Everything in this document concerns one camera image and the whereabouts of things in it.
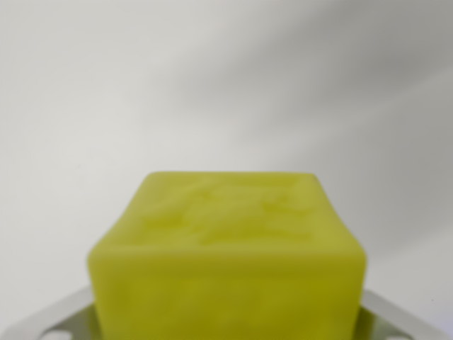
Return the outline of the black silver gripper left finger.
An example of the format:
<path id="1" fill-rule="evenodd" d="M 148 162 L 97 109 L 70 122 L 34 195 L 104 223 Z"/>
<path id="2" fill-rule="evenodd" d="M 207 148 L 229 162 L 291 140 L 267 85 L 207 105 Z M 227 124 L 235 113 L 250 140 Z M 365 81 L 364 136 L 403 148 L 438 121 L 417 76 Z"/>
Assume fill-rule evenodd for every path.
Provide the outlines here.
<path id="1" fill-rule="evenodd" d="M 91 287 L 63 297 L 8 327 L 2 339 L 101 339 Z"/>

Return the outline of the black silver gripper right finger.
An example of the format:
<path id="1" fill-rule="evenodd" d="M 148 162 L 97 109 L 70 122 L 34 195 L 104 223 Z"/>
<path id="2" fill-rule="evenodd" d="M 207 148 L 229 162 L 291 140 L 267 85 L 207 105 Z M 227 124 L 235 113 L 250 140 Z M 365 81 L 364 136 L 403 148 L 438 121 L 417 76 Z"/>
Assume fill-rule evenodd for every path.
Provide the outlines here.
<path id="1" fill-rule="evenodd" d="M 375 292 L 365 290 L 356 339 L 452 339 L 452 336 Z"/>

